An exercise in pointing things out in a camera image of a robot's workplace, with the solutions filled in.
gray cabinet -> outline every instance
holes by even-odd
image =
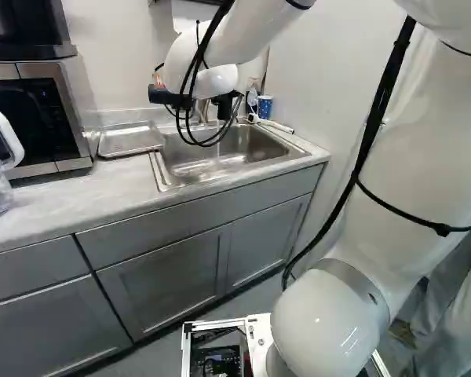
[[[130,345],[91,275],[0,302],[0,376],[58,376]]]
[[[322,169],[323,165],[308,167],[103,225],[76,236],[91,266],[103,269],[313,192]]]
[[[287,260],[311,196],[301,196],[232,223],[227,291]]]
[[[0,300],[86,275],[72,236],[0,253]]]
[[[99,271],[134,339],[223,294],[230,243],[222,226]]]

kitchen counter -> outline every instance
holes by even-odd
[[[168,192],[158,190],[149,155],[98,160],[87,175],[15,188],[13,207],[0,217],[0,252],[213,195],[330,159],[330,154],[321,147],[268,129],[310,156]]]

microwave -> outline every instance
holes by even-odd
[[[80,59],[0,64],[0,112],[24,148],[8,179],[93,166],[100,125]],[[0,159],[10,159],[1,140]]]

sink basin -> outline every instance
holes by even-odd
[[[266,164],[308,155],[306,151],[256,125],[235,124],[220,143],[209,148],[187,145],[181,140],[176,127],[162,127],[159,130],[165,139],[164,146],[150,156],[161,191],[221,179]],[[200,141],[217,131],[217,126],[192,128],[192,134]]]

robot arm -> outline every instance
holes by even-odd
[[[204,54],[210,69],[194,97],[228,93],[237,64],[254,59],[314,0],[235,0]],[[437,36],[431,58],[403,111],[372,148],[363,186],[392,206],[427,221],[471,225],[471,0],[396,0]],[[199,25],[200,38],[207,24]],[[166,88],[180,93],[197,50],[195,29],[166,58]],[[440,236],[381,207],[359,187],[345,228],[325,259],[287,289],[272,314],[276,348],[270,377],[352,377],[412,287],[464,237]]]
[[[237,64],[258,57],[289,24],[309,9],[316,0],[236,0],[221,21],[206,52],[210,69],[197,75],[193,97],[206,99],[229,93],[239,81]],[[209,26],[199,25],[199,41]],[[171,93],[180,93],[185,72],[198,48],[197,30],[182,33],[167,54],[162,80]]]

